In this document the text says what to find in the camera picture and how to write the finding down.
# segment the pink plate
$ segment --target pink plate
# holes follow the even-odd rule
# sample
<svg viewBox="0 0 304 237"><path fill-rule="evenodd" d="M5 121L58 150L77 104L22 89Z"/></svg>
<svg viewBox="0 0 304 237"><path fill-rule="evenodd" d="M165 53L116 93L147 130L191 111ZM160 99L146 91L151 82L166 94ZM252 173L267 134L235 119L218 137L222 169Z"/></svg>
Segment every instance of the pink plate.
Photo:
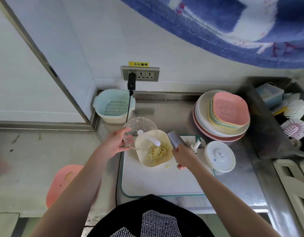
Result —
<svg viewBox="0 0 304 237"><path fill-rule="evenodd" d="M222 122L244 126L249 122L249 109L243 98L228 92L213 97L213 112Z"/></svg>
<svg viewBox="0 0 304 237"><path fill-rule="evenodd" d="M55 174L46 197L47 208L52 206L52 204L58 199L59 195L78 175L82 168L83 166L80 165L68 165L59 169L59 171Z"/></svg>
<svg viewBox="0 0 304 237"><path fill-rule="evenodd" d="M213 135L211 133L209 133L208 131L204 130L198 123L196 117L195 117L195 106L196 104L194 105L194 108L193 108L193 111L192 111L192 117L194 119L194 123L196 124L197 128L203 133L205 134L206 136L208 136L209 138L213 139L213 140L216 140L216 141L221 141L221 142L233 142L233 141L237 141L239 139L241 139L244 135L245 135L245 132L241 135L237 135L237 136L233 136L233 137L219 137L219 136L216 136L216 135Z"/></svg>

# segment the black cable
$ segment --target black cable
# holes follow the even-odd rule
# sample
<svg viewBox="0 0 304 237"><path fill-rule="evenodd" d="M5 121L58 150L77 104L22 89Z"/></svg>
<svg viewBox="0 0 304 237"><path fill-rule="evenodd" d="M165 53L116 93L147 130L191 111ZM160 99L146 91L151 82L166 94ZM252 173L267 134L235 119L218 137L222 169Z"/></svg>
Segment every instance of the black cable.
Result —
<svg viewBox="0 0 304 237"><path fill-rule="evenodd" d="M127 119L126 119L126 123L128 122L128 116L129 116L129 109L130 109L130 100L131 100L131 96L133 94L133 90L130 90L129 91L129 104L128 104L128 113L127 113ZM121 161L121 156L122 156L122 153L123 152L120 152L120 156L119 156L119 164L118 164L118 172L117 172L117 182L116 182L116 190L115 190L115 204L116 204L116 207L118 206L117 204L117 190L118 190L118 181L119 181L119 169L120 169L120 161Z"/></svg>

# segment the beige bowl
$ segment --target beige bowl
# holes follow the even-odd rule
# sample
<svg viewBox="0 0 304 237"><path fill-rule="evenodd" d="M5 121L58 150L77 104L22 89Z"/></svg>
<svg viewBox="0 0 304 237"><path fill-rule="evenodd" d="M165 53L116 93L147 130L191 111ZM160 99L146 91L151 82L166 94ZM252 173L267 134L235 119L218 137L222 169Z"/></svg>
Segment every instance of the beige bowl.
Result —
<svg viewBox="0 0 304 237"><path fill-rule="evenodd" d="M138 155L139 161L144 166L147 166L147 167L156 167L156 166L159 166L163 163L166 163L166 162L170 161L170 159L172 159L172 157L173 157L173 153L172 153L173 146L170 142L170 139L166 135L166 133L164 131L161 131L161 130L153 130L153 131L146 132L146 134L148 134L151 137L154 137L154 138L158 139L161 143L167 143L168 152L162 158L160 158L158 160L147 159L146 156L149 153L149 149L144 148L144 150L139 150L140 147L147 146L147 140L144 139L144 138L138 137L136 139L135 146L136 146L136 149L137 149L137 155Z"/></svg>

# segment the blue towel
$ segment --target blue towel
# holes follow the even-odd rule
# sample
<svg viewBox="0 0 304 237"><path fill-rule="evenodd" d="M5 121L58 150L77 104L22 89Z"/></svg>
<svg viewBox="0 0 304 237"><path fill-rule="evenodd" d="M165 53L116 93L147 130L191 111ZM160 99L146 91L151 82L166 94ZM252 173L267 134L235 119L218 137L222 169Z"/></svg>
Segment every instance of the blue towel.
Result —
<svg viewBox="0 0 304 237"><path fill-rule="evenodd" d="M122 0L158 26L221 57L304 68L304 0Z"/></svg>

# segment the yellow sticker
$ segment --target yellow sticker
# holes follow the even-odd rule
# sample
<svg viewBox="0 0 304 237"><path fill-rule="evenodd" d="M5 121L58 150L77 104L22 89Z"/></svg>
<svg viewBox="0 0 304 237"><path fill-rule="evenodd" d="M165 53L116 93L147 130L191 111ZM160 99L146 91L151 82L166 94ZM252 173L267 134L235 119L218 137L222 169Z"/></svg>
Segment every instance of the yellow sticker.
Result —
<svg viewBox="0 0 304 237"><path fill-rule="evenodd" d="M129 62L129 66L149 67L148 62Z"/></svg>

